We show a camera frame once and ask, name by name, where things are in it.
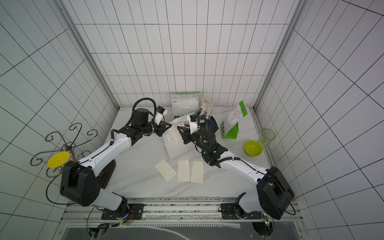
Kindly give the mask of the clear green plastic cup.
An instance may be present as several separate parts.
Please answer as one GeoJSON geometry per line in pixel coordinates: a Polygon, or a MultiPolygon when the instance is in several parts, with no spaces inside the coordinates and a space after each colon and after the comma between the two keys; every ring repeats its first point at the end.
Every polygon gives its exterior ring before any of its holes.
{"type": "Polygon", "coordinates": [[[258,143],[262,148],[266,148],[276,138],[276,133],[271,129],[263,129],[258,138],[258,143]]]}

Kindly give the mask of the lime green bowl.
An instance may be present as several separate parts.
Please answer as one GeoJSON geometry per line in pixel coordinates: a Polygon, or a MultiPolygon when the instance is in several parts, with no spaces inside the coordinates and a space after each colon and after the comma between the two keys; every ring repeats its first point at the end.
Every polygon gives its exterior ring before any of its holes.
{"type": "Polygon", "coordinates": [[[250,157],[258,157],[263,153],[263,148],[260,143],[249,140],[244,144],[245,153],[250,157]]]}

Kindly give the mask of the aluminium mounting rail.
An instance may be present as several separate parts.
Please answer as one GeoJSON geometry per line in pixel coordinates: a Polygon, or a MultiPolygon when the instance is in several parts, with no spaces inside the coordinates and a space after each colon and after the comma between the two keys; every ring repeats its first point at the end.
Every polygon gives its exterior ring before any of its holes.
{"type": "MultiPolygon", "coordinates": [[[[127,223],[158,223],[158,222],[273,222],[272,217],[262,210],[261,220],[224,220],[218,208],[221,204],[235,203],[235,198],[130,198],[128,204],[144,204],[141,220],[126,221],[127,223]]],[[[120,220],[102,220],[103,209],[68,206],[62,216],[67,223],[104,223],[122,222],[120,220]]]]}

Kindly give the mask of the green white bag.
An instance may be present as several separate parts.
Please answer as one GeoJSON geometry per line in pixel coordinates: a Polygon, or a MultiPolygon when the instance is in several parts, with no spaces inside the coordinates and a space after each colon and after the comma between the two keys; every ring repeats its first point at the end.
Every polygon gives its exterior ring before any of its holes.
{"type": "Polygon", "coordinates": [[[248,115],[247,106],[243,101],[229,113],[221,123],[223,139],[236,139],[239,133],[239,123],[248,115]]]}
{"type": "Polygon", "coordinates": [[[201,93],[171,93],[174,118],[196,114],[200,108],[201,93]]]}

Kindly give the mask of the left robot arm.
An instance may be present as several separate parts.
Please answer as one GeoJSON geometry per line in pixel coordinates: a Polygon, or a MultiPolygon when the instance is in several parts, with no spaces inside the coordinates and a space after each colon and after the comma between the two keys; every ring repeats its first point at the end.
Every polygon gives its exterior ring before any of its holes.
{"type": "Polygon", "coordinates": [[[165,121],[167,110],[154,105],[154,110],[133,106],[128,122],[119,130],[111,130],[111,140],[78,163],[64,165],[60,194],[83,207],[94,206],[125,216],[129,212],[127,199],[102,189],[97,180],[102,170],[115,157],[132,147],[143,136],[159,137],[171,127],[165,121]]]}

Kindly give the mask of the yellow plastic goblet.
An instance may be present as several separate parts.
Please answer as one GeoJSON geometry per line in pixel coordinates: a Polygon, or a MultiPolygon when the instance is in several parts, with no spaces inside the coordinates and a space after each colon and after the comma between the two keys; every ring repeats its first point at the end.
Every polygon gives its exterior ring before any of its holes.
{"type": "Polygon", "coordinates": [[[70,158],[70,154],[68,152],[60,152],[52,156],[48,162],[48,168],[58,168],[64,165],[70,158]]]}

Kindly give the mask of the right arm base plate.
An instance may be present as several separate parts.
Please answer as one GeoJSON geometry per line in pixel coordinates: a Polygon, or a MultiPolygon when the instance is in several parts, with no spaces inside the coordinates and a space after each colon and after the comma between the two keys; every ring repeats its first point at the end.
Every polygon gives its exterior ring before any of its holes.
{"type": "Polygon", "coordinates": [[[224,220],[261,220],[262,213],[254,211],[246,213],[239,204],[221,204],[218,208],[224,220]]]}

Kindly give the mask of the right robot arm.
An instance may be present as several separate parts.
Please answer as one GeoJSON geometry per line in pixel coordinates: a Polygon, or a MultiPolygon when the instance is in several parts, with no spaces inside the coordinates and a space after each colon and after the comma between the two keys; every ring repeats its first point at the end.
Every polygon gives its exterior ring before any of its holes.
{"type": "Polygon", "coordinates": [[[206,117],[178,124],[177,130],[184,144],[193,143],[201,149],[201,156],[209,166],[233,171],[256,188],[254,193],[241,193],[234,203],[222,204],[219,211],[223,219],[262,219],[267,215],[280,220],[292,206],[295,194],[281,171],[253,165],[220,145],[206,117]]]}

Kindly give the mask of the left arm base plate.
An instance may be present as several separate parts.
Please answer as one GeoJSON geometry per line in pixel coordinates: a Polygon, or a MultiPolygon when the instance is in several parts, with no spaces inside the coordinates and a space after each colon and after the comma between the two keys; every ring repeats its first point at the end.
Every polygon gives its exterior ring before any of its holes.
{"type": "Polygon", "coordinates": [[[104,209],[101,219],[120,221],[141,220],[144,206],[144,204],[123,204],[123,208],[118,211],[104,209]]]}

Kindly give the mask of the navy blue beige bag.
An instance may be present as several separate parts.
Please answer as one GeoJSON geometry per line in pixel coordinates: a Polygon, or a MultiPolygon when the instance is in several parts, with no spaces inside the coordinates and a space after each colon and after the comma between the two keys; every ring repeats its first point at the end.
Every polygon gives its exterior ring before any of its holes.
{"type": "Polygon", "coordinates": [[[218,124],[214,118],[214,106],[204,97],[202,97],[201,106],[198,110],[198,115],[204,115],[206,117],[206,119],[208,120],[209,129],[213,133],[215,133],[219,129],[218,124]]]}

